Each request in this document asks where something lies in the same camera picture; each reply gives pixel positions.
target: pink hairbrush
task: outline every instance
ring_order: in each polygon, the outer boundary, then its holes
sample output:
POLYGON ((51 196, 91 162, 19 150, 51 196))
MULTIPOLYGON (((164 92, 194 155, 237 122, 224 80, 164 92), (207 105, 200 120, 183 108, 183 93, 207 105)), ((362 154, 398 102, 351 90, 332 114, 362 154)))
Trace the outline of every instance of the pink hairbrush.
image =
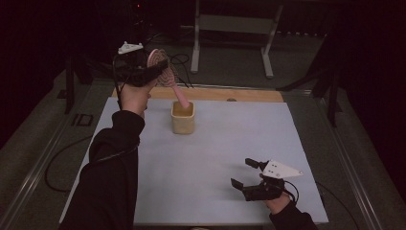
POLYGON ((165 51, 158 49, 153 50, 148 57, 147 67, 154 66, 158 64, 159 61, 164 59, 168 60, 168 68, 162 71, 162 74, 158 77, 158 83, 164 85, 165 87, 171 87, 182 107, 187 108, 190 105, 189 101, 176 84, 175 77, 178 76, 178 73, 174 66, 170 63, 165 51))

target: cup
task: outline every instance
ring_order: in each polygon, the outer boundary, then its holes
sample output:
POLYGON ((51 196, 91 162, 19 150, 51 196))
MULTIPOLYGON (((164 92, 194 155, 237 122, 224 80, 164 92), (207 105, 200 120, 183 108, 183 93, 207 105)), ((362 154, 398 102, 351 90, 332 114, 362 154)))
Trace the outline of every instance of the cup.
POLYGON ((172 103, 172 131, 175 134, 191 134, 194 132, 194 104, 182 107, 178 101, 172 103))

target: dark background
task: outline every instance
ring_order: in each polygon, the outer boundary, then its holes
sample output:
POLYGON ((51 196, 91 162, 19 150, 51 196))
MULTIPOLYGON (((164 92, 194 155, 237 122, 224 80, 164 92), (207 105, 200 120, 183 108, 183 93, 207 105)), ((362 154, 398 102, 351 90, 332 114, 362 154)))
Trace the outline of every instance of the dark background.
MULTIPOLYGON (((214 2, 202 4, 202 11, 264 14, 249 11, 251 4, 246 1, 234 1, 236 6, 232 9, 221 8, 214 2)), ((351 2, 360 4, 348 8, 344 1, 321 2, 287 2, 279 31, 321 36, 330 33, 311 68, 340 63, 340 85, 347 90, 354 110, 406 200, 405 4, 395 0, 351 2), (345 20, 336 20, 343 15, 345 20), (324 24, 317 23, 321 18, 324 24)), ((179 37, 179 26, 192 25, 193 13, 194 3, 187 0, 170 1, 170 4, 164 0, 2 3, 1 96, 4 100, 0 105, 0 147, 53 87, 68 53, 86 54, 108 63, 123 40, 143 41, 149 25, 179 37)))

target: gray floor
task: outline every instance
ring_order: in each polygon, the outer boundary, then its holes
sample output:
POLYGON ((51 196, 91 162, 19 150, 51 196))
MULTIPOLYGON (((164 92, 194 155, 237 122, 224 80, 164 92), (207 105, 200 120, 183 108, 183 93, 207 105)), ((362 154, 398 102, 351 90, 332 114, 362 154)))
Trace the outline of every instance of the gray floor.
MULTIPOLYGON (((189 40, 181 43, 154 42, 147 46, 163 48, 170 56, 192 56, 189 40)), ((218 45, 203 40, 199 72, 190 75, 194 85, 254 87, 273 90, 302 77, 313 60, 322 40, 312 37, 276 36, 271 49, 275 78, 264 76, 259 45, 244 48, 218 45)), ((186 63, 189 71, 191 62, 186 63)), ((185 80, 186 71, 176 66, 185 80)), ((406 207, 385 172, 373 145, 340 90, 340 112, 337 128, 329 125, 324 100, 313 99, 309 89, 314 82, 300 89, 282 93, 287 102, 304 151, 320 186, 329 223, 320 229, 406 229, 406 207)), ((64 73, 54 89, 39 103, 30 117, 14 133, 0 151, 0 229, 57 229, 58 219, 67 193, 51 190, 44 182, 44 171, 51 156, 77 140, 93 134, 106 98, 113 90, 111 80, 96 79, 92 85, 76 84, 76 106, 64 114, 65 101, 56 96, 64 89, 64 73), (91 126, 72 126, 75 114, 94 116, 91 126)), ((58 188, 69 189, 77 175, 90 140, 86 139, 56 158, 49 170, 49 181, 58 188)), ((138 229, 189 229, 189 226, 150 226, 138 229)), ((217 226, 212 229, 261 229, 260 226, 217 226)))

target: brush head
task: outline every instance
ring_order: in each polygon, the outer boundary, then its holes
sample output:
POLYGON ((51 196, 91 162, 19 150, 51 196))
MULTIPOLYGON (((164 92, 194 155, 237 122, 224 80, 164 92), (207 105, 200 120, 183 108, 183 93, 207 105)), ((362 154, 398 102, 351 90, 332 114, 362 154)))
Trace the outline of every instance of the brush head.
POLYGON ((174 66, 170 63, 169 58, 164 50, 153 50, 148 57, 147 67, 157 65, 162 60, 168 61, 168 68, 162 71, 162 74, 158 77, 158 83, 165 87, 173 87, 176 85, 176 79, 178 73, 174 66))

